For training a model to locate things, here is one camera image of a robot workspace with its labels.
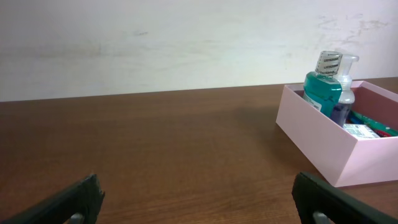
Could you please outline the green toothpaste tube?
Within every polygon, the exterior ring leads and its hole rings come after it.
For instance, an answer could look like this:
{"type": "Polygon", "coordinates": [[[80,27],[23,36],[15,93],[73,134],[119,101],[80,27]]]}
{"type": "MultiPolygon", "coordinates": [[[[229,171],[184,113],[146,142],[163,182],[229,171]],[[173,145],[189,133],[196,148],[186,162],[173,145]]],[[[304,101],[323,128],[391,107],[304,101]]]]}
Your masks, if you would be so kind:
{"type": "Polygon", "coordinates": [[[367,116],[359,114],[355,111],[351,111],[349,116],[349,121],[353,124],[364,124],[367,127],[371,128],[378,136],[384,137],[396,137],[397,131],[395,129],[390,128],[389,126],[377,122],[367,116]]]}

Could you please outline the teal mouthwash bottle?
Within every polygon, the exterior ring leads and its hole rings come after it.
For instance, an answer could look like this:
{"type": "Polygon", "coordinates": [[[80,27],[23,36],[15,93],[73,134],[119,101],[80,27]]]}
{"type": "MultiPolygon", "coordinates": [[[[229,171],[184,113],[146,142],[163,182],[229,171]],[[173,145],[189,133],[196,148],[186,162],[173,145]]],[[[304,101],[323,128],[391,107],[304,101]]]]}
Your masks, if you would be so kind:
{"type": "Polygon", "coordinates": [[[315,70],[306,74],[303,84],[303,99],[315,109],[330,117],[338,103],[342,87],[335,78],[343,54],[335,51],[322,51],[315,70]]]}

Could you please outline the clear spray bottle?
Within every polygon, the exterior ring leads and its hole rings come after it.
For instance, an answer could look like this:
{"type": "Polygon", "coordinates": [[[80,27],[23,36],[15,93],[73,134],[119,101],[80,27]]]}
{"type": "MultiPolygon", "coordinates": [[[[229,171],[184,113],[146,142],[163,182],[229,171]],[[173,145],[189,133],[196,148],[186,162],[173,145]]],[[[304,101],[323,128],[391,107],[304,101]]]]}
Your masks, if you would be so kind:
{"type": "Polygon", "coordinates": [[[344,54],[338,73],[334,76],[334,78],[339,81],[342,92],[338,103],[333,108],[330,119],[341,127],[346,123],[349,112],[355,102],[355,95],[351,89],[353,79],[349,71],[351,70],[352,64],[358,61],[359,57],[357,55],[344,54]]]}

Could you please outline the green soap box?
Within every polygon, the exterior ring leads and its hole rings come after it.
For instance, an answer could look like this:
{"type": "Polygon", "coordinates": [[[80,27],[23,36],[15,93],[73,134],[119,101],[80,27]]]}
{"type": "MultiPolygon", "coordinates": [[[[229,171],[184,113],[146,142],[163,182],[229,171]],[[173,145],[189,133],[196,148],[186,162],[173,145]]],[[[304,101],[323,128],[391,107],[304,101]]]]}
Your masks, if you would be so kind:
{"type": "Polygon", "coordinates": [[[343,129],[357,139],[376,139],[380,138],[371,128],[365,124],[344,124],[343,129]]]}

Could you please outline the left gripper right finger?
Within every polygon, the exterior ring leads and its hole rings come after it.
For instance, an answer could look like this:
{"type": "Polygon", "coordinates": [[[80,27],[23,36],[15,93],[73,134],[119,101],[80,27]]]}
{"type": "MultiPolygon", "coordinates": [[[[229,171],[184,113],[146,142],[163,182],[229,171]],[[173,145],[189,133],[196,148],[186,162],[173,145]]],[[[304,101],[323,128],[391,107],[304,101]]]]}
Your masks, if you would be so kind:
{"type": "Polygon", "coordinates": [[[302,223],[392,223],[397,219],[356,200],[320,178],[300,172],[292,187],[302,223]]]}

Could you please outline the white square cardboard box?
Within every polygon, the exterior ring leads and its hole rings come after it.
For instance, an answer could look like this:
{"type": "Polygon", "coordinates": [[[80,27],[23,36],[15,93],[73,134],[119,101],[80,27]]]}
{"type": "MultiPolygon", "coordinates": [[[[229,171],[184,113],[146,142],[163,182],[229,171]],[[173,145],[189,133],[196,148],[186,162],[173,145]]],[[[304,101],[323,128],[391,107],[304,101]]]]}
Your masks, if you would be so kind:
{"type": "Polygon", "coordinates": [[[285,85],[276,123],[335,187],[397,180],[397,138],[358,139],[285,85]]]}

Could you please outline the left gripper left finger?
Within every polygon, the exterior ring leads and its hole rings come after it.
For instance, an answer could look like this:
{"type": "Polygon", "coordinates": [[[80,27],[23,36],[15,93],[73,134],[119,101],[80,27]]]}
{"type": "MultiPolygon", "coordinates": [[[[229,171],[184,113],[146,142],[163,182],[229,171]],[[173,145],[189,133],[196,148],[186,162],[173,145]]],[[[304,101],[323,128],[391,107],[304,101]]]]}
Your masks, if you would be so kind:
{"type": "Polygon", "coordinates": [[[98,176],[91,174],[3,223],[95,223],[105,197],[98,176]]]}

